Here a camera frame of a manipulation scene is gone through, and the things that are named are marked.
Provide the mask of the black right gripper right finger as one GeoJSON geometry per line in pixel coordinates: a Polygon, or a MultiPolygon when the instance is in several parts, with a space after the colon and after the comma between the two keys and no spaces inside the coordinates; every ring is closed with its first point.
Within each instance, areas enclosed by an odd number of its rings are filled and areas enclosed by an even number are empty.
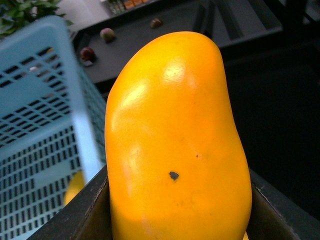
{"type": "Polygon", "coordinates": [[[250,240],[318,240],[320,222],[250,170],[252,209],[250,240]]]}

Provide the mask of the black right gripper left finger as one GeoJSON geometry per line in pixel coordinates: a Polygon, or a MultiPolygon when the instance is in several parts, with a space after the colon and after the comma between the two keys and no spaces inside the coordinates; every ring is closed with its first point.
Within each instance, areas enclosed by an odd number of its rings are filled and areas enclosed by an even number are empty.
{"type": "Polygon", "coordinates": [[[107,167],[30,240],[110,240],[112,238],[107,167]]]}

